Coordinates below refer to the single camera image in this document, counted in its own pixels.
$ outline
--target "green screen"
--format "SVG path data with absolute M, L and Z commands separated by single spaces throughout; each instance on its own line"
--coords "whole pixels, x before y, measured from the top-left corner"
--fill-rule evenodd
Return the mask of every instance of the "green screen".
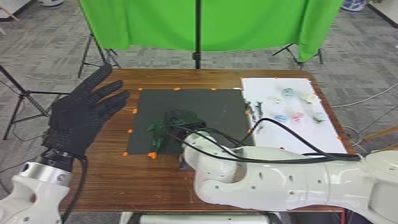
M 299 44 L 315 56 L 343 0 L 203 0 L 203 50 Z M 196 0 L 80 0 L 104 48 L 196 49 Z

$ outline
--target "wooden table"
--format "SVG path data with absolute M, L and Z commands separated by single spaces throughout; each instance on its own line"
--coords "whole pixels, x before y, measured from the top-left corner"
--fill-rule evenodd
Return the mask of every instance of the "wooden table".
M 207 204 L 194 192 L 194 171 L 180 171 L 178 156 L 162 155 L 152 160 L 146 155 L 123 156 L 128 146 L 128 129 L 132 128 L 134 109 L 139 102 L 139 88 L 237 88 L 244 77 L 308 78 L 313 81 L 347 151 L 354 153 L 349 138 L 315 82 L 304 71 L 271 70 L 153 70 L 121 69 L 114 71 L 104 84 L 125 81 L 125 89 L 132 93 L 128 106 L 109 121 L 96 142 L 89 149 L 89 178 L 82 198 L 77 205 L 80 211 L 162 211 L 162 212 L 224 212 L 242 211 L 231 206 Z M 77 188 L 79 171 L 75 168 L 73 189 Z M 295 211 L 335 211 L 342 208 L 315 206 Z

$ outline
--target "black mat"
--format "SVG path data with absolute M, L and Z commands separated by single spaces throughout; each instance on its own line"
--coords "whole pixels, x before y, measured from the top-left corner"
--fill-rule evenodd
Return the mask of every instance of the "black mat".
M 217 128 L 237 139 L 242 139 L 249 130 L 246 116 L 246 101 L 240 90 L 144 90 L 139 98 L 139 113 L 134 119 L 134 133 L 130 136 L 128 153 L 148 154 L 153 151 L 153 135 L 148 128 L 164 121 L 166 112 L 189 110 L 207 121 L 208 127 Z M 226 146 L 231 143 L 219 137 Z M 171 142 L 160 154 L 182 153 L 180 143 Z

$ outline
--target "tripod stand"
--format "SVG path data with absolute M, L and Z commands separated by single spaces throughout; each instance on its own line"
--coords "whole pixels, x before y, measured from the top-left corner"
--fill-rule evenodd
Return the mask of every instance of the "tripod stand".
M 8 126 L 6 133 L 4 133 L 4 140 L 8 140 L 9 131 L 11 131 L 13 125 L 17 125 L 17 123 L 20 123 L 20 122 L 24 122 L 27 120 L 32 120 L 38 117 L 43 117 L 43 116 L 48 117 L 50 116 L 52 106 L 47 109 L 43 108 L 41 104 L 38 103 L 38 101 L 36 101 L 36 99 L 32 97 L 32 94 L 57 95 L 57 98 L 56 98 L 56 100 L 57 100 L 63 95 L 68 95 L 68 93 L 25 90 L 2 65 L 0 65 L 0 72 L 4 73 L 4 75 L 6 75 L 6 77 L 8 77 L 9 81 L 11 81 L 17 89 L 20 90 L 17 108 L 15 108 L 15 112 L 13 112 L 13 116 L 11 116 L 11 120 L 9 120 L 9 126 Z M 18 111 L 20 111 L 20 107 L 22 107 L 22 103 L 24 103 L 25 99 L 31 101 L 36 109 L 40 110 L 40 114 L 34 115 L 34 116 L 25 117 L 22 119 L 17 119 Z
M 303 69 L 303 67 L 304 67 L 304 62 L 301 62 L 299 61 L 299 59 L 297 59 L 297 57 L 295 57 L 295 55 L 294 55 L 294 52 L 292 52 L 292 50 L 290 50 L 290 47 L 294 46 L 295 44 L 290 44 L 274 54 L 272 54 L 272 56 L 276 56 L 283 51 L 288 51 L 288 53 L 290 53 L 290 55 L 292 55 L 292 58 L 294 58 L 294 60 L 295 60 L 295 63 L 297 63 L 297 65 L 301 66 L 301 69 Z M 315 56 L 319 56 L 320 57 L 320 64 L 324 65 L 326 64 L 326 62 L 324 62 L 324 54 L 322 54 L 322 50 L 319 49 L 319 53 L 317 53 L 317 55 Z
M 118 63 L 118 60 L 114 58 L 114 55 L 118 55 L 118 53 L 116 53 L 114 49 L 105 49 L 105 52 L 107 52 L 107 55 L 109 55 L 109 61 L 107 61 L 104 49 L 100 47 L 95 34 L 91 33 L 89 40 L 88 40 L 88 45 L 86 45 L 86 49 L 84 49 L 84 58 L 82 58 L 82 63 L 80 63 L 80 68 L 79 68 L 79 78 L 82 77 L 84 66 L 86 65 L 102 67 L 102 65 L 96 65 L 96 64 L 93 64 L 93 63 L 88 62 L 88 55 L 89 55 L 89 49 L 91 49 L 91 42 L 93 42 L 93 40 L 95 40 L 95 43 L 96 43 L 96 48 L 98 48 L 98 53 L 100 53 L 100 57 L 102 57 L 104 64 L 107 64 L 107 63 L 111 63 L 111 61 L 114 61 L 114 65 L 112 66 L 118 66 L 118 68 L 121 68 L 121 65 Z

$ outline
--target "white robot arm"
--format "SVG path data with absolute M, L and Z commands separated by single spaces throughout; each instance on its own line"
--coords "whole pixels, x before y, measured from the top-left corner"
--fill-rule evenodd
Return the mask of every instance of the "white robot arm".
M 198 134 L 189 135 L 185 142 L 214 155 L 233 158 Z M 374 153 L 361 161 L 256 164 L 210 157 L 189 144 L 184 157 L 196 169 L 196 193 L 207 203 L 265 211 L 333 205 L 377 224 L 398 223 L 398 151 Z M 240 147 L 230 151 L 265 160 L 310 158 L 278 148 Z
M 15 190 L 0 201 L 2 224 L 61 224 L 59 203 L 70 192 L 72 173 L 36 162 L 13 177 Z

